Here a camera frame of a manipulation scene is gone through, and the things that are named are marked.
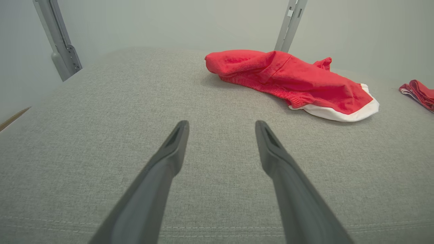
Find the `metal frame post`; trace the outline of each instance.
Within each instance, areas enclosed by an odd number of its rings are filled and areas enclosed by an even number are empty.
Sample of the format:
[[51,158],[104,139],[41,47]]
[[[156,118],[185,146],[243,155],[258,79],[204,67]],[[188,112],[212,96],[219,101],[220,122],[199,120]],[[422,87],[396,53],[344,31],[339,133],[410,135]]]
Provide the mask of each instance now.
[[32,0],[53,49],[51,59],[63,81],[82,69],[71,44],[57,0]]
[[296,34],[307,0],[289,0],[274,50],[288,52]]

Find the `clothing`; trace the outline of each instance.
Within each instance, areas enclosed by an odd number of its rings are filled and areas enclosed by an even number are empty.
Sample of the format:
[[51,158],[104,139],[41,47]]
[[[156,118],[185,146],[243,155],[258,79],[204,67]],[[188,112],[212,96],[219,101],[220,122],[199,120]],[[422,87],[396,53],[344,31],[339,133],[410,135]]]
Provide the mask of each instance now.
[[378,112],[368,86],[330,72],[331,58],[308,64],[288,53],[230,50],[205,57],[210,72],[225,81],[283,98],[290,109],[341,122]]
[[409,84],[403,84],[399,91],[402,94],[410,95],[414,100],[434,113],[434,89],[428,89],[420,81],[414,79]]

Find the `gray couch cushion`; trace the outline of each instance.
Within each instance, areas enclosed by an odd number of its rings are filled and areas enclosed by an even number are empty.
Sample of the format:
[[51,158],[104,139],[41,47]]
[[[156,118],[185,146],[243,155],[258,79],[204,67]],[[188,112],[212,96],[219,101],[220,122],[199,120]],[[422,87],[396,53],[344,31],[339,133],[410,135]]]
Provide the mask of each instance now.
[[220,81],[207,71],[206,54],[111,53],[1,132],[2,242],[87,242],[182,119],[191,132],[161,243],[285,241],[260,166],[258,119],[356,242],[434,242],[434,116],[398,91],[406,81],[334,70],[367,84],[380,103],[372,117],[342,123]]

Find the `wooden edge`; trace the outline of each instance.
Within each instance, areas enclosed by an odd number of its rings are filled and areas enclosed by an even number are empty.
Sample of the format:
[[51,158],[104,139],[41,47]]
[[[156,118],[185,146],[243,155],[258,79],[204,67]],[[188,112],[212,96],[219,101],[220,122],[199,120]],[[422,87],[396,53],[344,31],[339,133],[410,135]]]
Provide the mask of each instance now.
[[23,110],[19,111],[14,116],[12,116],[8,120],[6,120],[3,124],[0,125],[0,131],[2,131],[3,129],[5,129],[8,125],[10,125],[17,118],[19,118],[21,115],[23,115],[27,110],[29,110],[29,108],[31,108],[31,107],[28,107],[26,109],[23,109]]

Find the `red fabric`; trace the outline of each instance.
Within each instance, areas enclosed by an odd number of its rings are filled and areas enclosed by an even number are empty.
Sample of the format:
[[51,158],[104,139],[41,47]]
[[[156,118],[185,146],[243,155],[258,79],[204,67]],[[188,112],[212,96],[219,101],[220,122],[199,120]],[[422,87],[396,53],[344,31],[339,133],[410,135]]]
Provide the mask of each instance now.
[[399,89],[405,88],[413,93],[419,102],[427,109],[434,111],[434,89],[428,89],[418,80],[412,80],[409,84],[403,84]]
[[331,58],[308,64],[280,51],[230,50],[205,60],[223,81],[286,99],[294,109],[313,104],[348,115],[373,100],[360,84],[328,71]]

